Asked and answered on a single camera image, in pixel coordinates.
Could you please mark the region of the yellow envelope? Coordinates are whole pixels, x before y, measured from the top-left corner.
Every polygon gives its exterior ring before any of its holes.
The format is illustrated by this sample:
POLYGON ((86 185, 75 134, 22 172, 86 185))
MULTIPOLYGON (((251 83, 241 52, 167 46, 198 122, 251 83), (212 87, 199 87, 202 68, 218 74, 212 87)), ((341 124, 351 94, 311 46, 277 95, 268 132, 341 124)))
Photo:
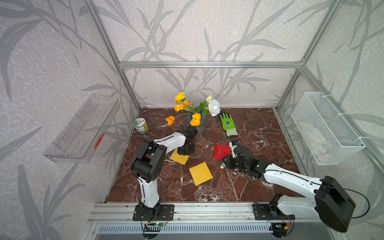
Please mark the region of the yellow envelope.
POLYGON ((180 155, 178 153, 178 149, 175 149, 170 157, 170 160, 177 162, 179 164, 185 165, 189 157, 190 156, 180 155))
POLYGON ((199 165, 190 168, 189 171, 196 186, 205 183, 213 178, 206 162, 203 162, 199 165))

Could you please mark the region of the red envelope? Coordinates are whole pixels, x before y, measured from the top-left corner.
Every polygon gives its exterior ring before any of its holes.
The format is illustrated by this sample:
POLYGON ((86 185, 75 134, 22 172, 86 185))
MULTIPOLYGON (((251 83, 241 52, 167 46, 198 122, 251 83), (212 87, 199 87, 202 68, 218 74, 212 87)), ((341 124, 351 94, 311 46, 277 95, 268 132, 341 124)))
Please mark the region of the red envelope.
POLYGON ((213 159, 222 160, 223 158, 231 155, 231 148, 227 145, 214 145, 213 159))

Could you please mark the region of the yellow envelope front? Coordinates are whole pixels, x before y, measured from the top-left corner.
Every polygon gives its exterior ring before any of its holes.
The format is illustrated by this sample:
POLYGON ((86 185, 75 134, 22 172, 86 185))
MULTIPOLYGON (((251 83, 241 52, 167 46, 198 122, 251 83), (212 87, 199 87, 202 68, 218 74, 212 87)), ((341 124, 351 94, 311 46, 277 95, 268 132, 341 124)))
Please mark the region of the yellow envelope front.
POLYGON ((205 183, 213 178, 206 162, 203 162, 199 165, 190 168, 189 171, 196 186, 205 183))

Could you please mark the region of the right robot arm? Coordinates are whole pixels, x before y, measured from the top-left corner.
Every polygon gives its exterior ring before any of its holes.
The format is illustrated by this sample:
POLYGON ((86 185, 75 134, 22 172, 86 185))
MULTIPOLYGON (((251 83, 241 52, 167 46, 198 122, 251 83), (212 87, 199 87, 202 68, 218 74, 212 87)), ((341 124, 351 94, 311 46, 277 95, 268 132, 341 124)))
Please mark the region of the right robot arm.
POLYGON ((347 232, 356 204, 336 179, 304 176, 258 160, 244 146, 230 143, 229 147, 231 152, 225 157, 225 165, 229 169, 238 169, 255 180, 300 194, 299 197, 277 196, 270 204, 272 210, 285 216, 318 218, 337 232, 347 232))

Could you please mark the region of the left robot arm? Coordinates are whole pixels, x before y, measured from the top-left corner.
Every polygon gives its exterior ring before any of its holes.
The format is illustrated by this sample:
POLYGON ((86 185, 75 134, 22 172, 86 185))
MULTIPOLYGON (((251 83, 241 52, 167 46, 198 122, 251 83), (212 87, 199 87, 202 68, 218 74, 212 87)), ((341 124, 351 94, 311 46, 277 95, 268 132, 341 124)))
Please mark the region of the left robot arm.
POLYGON ((144 210, 151 214, 160 210, 157 178, 162 171, 166 154, 174 150, 181 156, 193 154, 197 135, 196 127, 188 125, 185 131, 174 132, 162 139, 143 140, 131 164, 131 171, 139 182, 142 194, 139 205, 144 210))

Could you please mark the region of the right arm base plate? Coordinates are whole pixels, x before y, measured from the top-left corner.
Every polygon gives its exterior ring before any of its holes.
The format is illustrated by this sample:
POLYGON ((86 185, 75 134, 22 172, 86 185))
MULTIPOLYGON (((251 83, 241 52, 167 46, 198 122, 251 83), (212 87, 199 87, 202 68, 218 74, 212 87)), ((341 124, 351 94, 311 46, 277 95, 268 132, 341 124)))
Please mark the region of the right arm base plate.
POLYGON ((283 220, 295 220, 294 215, 285 215, 281 212, 277 206, 271 204, 252 204, 253 213, 255 220, 266 220, 266 221, 283 221, 283 220))

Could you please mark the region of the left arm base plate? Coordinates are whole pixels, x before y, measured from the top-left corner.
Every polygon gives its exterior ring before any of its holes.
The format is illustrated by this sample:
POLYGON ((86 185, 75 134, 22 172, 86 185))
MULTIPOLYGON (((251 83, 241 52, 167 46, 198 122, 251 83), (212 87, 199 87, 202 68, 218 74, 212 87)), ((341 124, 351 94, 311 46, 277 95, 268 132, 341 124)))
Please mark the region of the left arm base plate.
POLYGON ((133 221, 172 221, 175 213, 175 205, 160 204, 153 209, 142 204, 136 205, 133 221))

